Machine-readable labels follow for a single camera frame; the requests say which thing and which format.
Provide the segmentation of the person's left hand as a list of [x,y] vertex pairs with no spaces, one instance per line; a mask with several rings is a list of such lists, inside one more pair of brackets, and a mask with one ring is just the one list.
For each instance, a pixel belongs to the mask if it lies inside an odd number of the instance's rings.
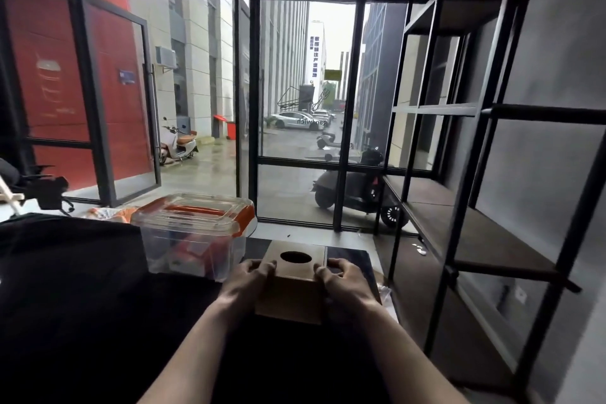
[[243,316],[251,311],[266,283],[250,281],[247,276],[246,260],[239,263],[223,282],[217,300],[229,308],[232,316]]

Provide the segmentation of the person's right forearm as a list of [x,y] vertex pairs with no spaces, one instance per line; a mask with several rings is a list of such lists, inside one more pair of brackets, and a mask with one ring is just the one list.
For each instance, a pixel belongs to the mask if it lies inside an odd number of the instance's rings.
[[380,303],[339,304],[362,328],[392,404],[470,404]]

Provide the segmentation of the white and brown scooter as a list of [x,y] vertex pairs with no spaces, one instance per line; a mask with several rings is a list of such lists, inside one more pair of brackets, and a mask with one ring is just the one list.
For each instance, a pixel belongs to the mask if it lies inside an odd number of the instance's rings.
[[195,134],[186,134],[176,126],[169,126],[166,117],[162,117],[162,122],[158,130],[160,166],[167,161],[181,162],[193,158],[199,152]]

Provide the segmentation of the white car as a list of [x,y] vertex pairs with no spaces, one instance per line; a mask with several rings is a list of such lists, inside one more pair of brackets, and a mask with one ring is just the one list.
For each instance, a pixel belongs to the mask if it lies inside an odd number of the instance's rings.
[[278,129],[300,129],[307,131],[322,131],[330,126],[330,119],[313,116],[306,112],[285,111],[272,114],[274,125]]

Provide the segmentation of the black cloth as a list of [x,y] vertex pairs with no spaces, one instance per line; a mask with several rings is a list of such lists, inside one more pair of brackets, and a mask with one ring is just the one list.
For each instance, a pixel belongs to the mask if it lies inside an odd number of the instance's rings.
[[[0,223],[0,404],[136,404],[219,283],[148,272],[138,228],[27,214]],[[247,316],[212,404],[390,404],[360,329]]]

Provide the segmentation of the brown wooden tissue box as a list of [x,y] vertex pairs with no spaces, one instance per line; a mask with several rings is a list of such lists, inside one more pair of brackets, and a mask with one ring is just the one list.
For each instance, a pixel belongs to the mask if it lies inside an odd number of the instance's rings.
[[258,316],[303,324],[322,323],[323,294],[314,267],[327,263],[327,247],[273,240],[262,259],[275,262],[256,301]]

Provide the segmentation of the dark grey electric scooter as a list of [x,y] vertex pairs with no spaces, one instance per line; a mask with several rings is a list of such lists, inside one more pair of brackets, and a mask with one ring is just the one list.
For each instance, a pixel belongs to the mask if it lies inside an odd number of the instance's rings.
[[[321,209],[328,209],[335,204],[337,177],[337,171],[326,170],[313,182],[314,200]],[[388,189],[384,190],[383,199],[379,199],[382,187],[384,187],[383,178],[378,174],[348,172],[345,182],[344,207],[365,214],[378,213],[386,227],[395,229],[400,208],[396,204],[396,197],[389,193]]]

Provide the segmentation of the person's right hand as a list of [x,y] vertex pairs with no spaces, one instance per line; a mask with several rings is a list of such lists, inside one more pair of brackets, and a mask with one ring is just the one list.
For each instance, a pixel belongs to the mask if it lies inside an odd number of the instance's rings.
[[357,316],[367,309],[381,308],[380,300],[372,293],[364,274],[355,264],[353,264],[352,273],[349,278],[338,278],[334,282],[321,282],[329,298]]

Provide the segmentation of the orange plastic bag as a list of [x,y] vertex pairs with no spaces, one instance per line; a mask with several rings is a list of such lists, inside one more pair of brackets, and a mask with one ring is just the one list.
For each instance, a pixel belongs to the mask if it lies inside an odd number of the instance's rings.
[[90,208],[83,215],[84,218],[99,221],[110,221],[116,223],[130,224],[132,215],[138,210],[138,207],[128,206],[124,208]]

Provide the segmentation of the glass door with black frame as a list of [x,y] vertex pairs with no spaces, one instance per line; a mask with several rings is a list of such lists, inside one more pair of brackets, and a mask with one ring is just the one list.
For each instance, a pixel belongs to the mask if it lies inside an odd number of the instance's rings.
[[147,22],[110,0],[83,0],[111,205],[161,184]]

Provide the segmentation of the red bin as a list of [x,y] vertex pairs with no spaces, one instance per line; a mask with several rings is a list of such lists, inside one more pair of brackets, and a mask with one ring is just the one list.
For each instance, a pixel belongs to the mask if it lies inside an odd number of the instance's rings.
[[213,118],[217,122],[225,124],[225,126],[226,126],[225,137],[228,140],[236,140],[236,138],[237,138],[237,125],[236,125],[236,122],[227,120],[224,116],[219,115],[219,114],[215,114],[213,116]]

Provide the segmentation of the black metal shelving unit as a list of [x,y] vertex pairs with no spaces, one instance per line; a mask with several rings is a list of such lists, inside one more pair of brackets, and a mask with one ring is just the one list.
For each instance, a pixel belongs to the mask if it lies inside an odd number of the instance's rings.
[[[551,262],[530,245],[515,237],[476,208],[498,121],[583,124],[606,127],[606,110],[506,104],[505,91],[513,67],[514,56],[526,17],[529,0],[428,0],[415,18],[404,28],[403,42],[410,33],[427,34],[428,44],[416,106],[394,105],[392,112],[415,115],[408,166],[401,191],[394,179],[383,176],[384,188],[396,196],[402,215],[418,232],[418,240],[431,255],[431,264],[422,264],[432,273],[398,274],[398,255],[403,250],[401,232],[396,233],[385,281],[393,293],[393,303],[400,320],[412,322],[413,332],[419,323],[405,305],[413,304],[430,313],[422,336],[422,350],[431,357],[438,339],[439,326],[448,294],[465,305],[460,286],[462,273],[492,277],[516,278],[547,283],[544,301],[535,316],[514,371],[503,375],[497,383],[463,377],[460,370],[449,375],[457,388],[502,395],[516,404],[532,404],[527,386],[534,363],[542,347],[544,335],[551,324],[564,291],[580,293],[581,288],[570,280],[573,265],[597,206],[598,195],[606,186],[606,133],[598,147],[587,181],[580,195],[571,224],[557,261]],[[435,55],[438,36],[463,37],[489,18],[497,22],[477,103],[425,104],[430,80],[430,66]],[[461,172],[456,193],[430,177],[425,183],[413,181],[412,171],[418,147],[422,116],[473,118],[474,131]]]

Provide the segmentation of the orange storage box lid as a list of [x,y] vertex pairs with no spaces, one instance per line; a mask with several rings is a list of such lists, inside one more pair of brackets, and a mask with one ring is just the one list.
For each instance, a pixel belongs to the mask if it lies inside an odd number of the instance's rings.
[[155,237],[248,237],[258,221],[250,200],[224,195],[174,193],[141,206],[131,224]]

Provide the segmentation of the person's left forearm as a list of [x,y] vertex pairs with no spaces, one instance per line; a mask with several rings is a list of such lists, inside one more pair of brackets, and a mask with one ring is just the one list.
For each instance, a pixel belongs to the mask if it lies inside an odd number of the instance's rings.
[[210,404],[227,338],[253,306],[249,297],[220,295],[137,404]]

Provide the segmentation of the clear plastic storage box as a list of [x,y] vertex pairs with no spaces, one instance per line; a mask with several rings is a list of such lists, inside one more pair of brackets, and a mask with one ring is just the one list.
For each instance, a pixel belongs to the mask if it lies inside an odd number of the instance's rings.
[[223,282],[244,258],[258,221],[253,201],[224,195],[174,193],[138,208],[152,274],[184,274]]

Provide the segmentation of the black window frame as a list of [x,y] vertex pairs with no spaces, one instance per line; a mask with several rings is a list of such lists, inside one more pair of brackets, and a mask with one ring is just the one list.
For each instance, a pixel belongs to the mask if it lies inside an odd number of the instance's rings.
[[[170,193],[251,199],[270,222],[369,231],[337,199],[321,210],[312,182],[337,171],[379,174],[358,152],[377,147],[405,173],[407,94],[399,71],[402,28],[428,0],[110,0],[147,22],[158,130],[195,134],[193,158],[159,165],[158,188],[123,203]],[[72,203],[111,206],[102,124],[83,0],[0,0],[0,157],[31,174],[64,177]],[[278,129],[272,114],[330,119],[322,131]],[[213,116],[236,122],[237,138]],[[318,149],[321,133],[340,147]]]

